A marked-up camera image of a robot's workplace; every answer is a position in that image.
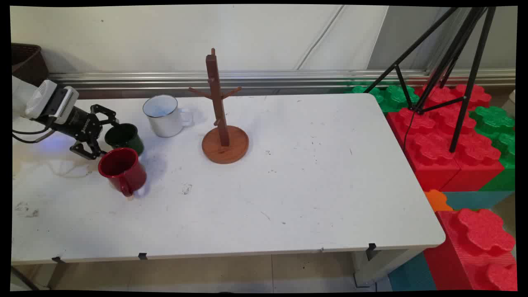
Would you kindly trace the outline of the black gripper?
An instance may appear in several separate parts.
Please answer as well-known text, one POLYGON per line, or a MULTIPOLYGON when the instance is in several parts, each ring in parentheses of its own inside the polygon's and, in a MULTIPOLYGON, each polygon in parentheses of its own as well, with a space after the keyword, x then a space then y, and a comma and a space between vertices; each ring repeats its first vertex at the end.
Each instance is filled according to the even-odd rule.
POLYGON ((102 105, 91 105, 91 112, 86 112, 78 107, 73 107, 68 118, 63 124, 53 123, 53 130, 66 134, 77 140, 69 150, 87 160, 102 158, 107 151, 102 150, 98 137, 104 125, 117 126, 120 124, 116 113, 102 105), (101 113, 107 116, 100 120, 96 115, 101 113))

